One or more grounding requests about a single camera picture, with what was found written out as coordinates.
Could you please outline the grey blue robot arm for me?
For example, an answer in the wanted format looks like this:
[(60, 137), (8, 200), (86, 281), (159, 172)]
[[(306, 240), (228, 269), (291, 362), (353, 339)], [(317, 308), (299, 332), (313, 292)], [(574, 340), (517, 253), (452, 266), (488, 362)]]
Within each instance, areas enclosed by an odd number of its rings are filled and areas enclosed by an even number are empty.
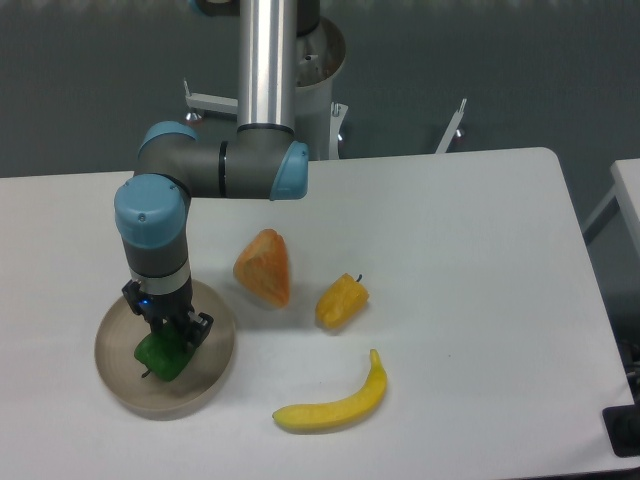
[(186, 348), (199, 347), (213, 325), (192, 306), (186, 238), (192, 199), (306, 195), (309, 151), (295, 138), (296, 40), (320, 23), (316, 1), (196, 1), (193, 7), (240, 19), (236, 138), (210, 148), (186, 125), (158, 123), (114, 198), (131, 274), (123, 296), (152, 332), (170, 324)]

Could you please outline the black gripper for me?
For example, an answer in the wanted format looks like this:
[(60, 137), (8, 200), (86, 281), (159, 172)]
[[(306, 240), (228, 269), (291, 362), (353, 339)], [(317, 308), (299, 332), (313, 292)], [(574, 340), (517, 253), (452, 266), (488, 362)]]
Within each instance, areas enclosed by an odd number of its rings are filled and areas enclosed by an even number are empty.
[(167, 321), (177, 329), (187, 347), (199, 347), (214, 323), (209, 314), (194, 312), (191, 279), (178, 290), (166, 294), (143, 292), (139, 281), (129, 280), (122, 288), (122, 295), (132, 313), (142, 316), (151, 331), (161, 331)]

